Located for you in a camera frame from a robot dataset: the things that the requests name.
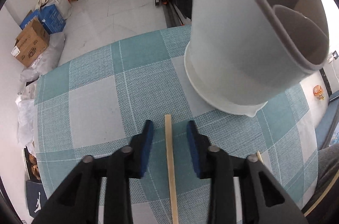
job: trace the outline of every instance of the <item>gray pants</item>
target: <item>gray pants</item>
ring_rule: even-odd
[[[318,182],[314,195],[304,207],[309,209],[322,195],[339,169],[339,143],[318,152]]]

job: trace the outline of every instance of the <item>checkered tablecloth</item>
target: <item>checkered tablecloth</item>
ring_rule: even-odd
[[[193,171],[186,124],[229,154],[262,153],[301,208],[314,192],[318,174],[311,112],[298,84],[270,100],[255,117],[230,115],[205,103],[194,91],[183,55],[190,27],[154,31],[86,53],[38,80],[34,139],[41,179],[50,196],[84,156],[107,156],[155,125],[143,179],[131,179],[134,223],[172,222],[167,177],[164,114],[172,114],[179,222],[206,223],[210,181]],[[105,180],[99,221],[102,221]]]

